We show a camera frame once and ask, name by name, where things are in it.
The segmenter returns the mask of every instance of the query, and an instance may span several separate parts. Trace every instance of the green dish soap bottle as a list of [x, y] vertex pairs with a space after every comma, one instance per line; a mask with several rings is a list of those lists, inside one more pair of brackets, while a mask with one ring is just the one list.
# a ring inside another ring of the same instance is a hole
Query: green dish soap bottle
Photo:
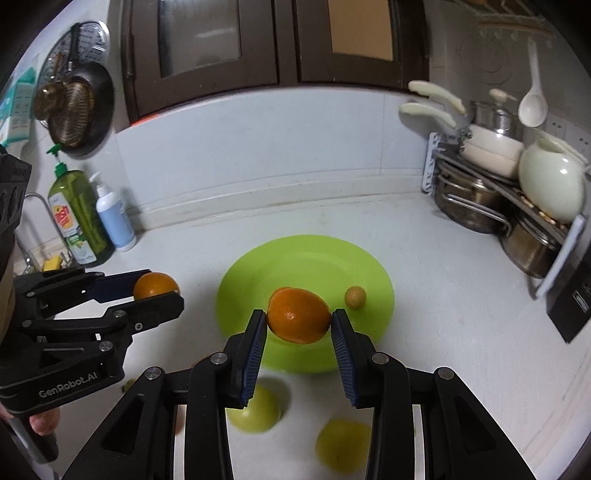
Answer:
[[96, 194], [84, 172], [68, 170], [57, 153], [61, 144], [47, 153], [55, 156], [56, 180], [47, 195], [49, 205], [62, 235], [75, 259], [84, 267], [95, 267], [106, 262], [115, 247], [96, 212]]

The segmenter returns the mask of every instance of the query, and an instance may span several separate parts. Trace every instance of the yellow sponge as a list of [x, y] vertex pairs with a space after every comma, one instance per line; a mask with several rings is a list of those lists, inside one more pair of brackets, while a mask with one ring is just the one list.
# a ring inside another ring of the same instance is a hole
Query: yellow sponge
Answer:
[[49, 270], [59, 270], [61, 268], [61, 256], [56, 255], [55, 257], [51, 257], [49, 260], [45, 260], [43, 264], [43, 271], [47, 272]]

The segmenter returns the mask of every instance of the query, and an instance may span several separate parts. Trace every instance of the pot rack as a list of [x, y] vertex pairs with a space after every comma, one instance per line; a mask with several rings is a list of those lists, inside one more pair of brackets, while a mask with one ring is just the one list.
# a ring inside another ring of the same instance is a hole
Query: pot rack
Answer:
[[546, 218], [541, 216], [538, 209], [523, 201], [522, 197], [518, 195], [518, 191], [509, 187], [500, 181], [496, 181], [480, 171], [474, 165], [468, 164], [457, 153], [458, 138], [450, 135], [442, 135], [433, 132], [429, 135], [429, 142], [427, 147], [427, 157], [425, 160], [425, 168], [423, 170], [422, 189], [429, 195], [435, 194], [434, 186], [434, 171], [435, 163], [438, 158], [444, 160], [447, 164], [452, 165], [460, 170], [463, 170], [470, 175], [480, 179], [482, 183], [498, 193], [503, 195], [513, 205], [519, 208], [533, 221], [540, 225], [548, 234], [550, 234], [561, 245], [558, 255], [550, 267], [548, 274], [544, 277], [541, 283], [534, 288], [534, 297], [539, 299], [548, 293], [552, 288], [558, 274], [563, 269], [569, 255], [574, 250], [580, 234], [583, 232], [587, 223], [587, 218], [584, 215], [577, 215], [570, 226], [559, 223], [551, 223]]
[[525, 0], [452, 0], [467, 8], [478, 19], [480, 34], [484, 37], [487, 29], [495, 30], [495, 37], [502, 38], [503, 30], [510, 30], [510, 37], [517, 41], [518, 32], [529, 35], [539, 34], [547, 39], [548, 46], [555, 37], [547, 20]]

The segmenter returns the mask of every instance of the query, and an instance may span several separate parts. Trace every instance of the brown window frame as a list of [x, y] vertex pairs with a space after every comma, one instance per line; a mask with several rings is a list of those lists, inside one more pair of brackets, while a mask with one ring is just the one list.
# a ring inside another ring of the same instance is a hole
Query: brown window frame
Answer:
[[237, 0], [241, 57], [162, 77], [158, 0], [127, 0], [122, 62], [129, 120], [215, 93], [277, 84], [272, 0]]
[[427, 24], [420, 0], [389, 0], [394, 61], [333, 53], [327, 0], [293, 0], [300, 81], [406, 89], [428, 80]]

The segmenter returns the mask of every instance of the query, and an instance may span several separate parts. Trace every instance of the glass pane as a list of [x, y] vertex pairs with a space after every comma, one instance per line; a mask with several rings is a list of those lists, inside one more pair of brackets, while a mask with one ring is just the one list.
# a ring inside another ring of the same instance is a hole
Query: glass pane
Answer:
[[334, 53], [390, 61], [394, 59], [388, 0], [328, 2]]
[[240, 58], [237, 0], [159, 0], [163, 77]]

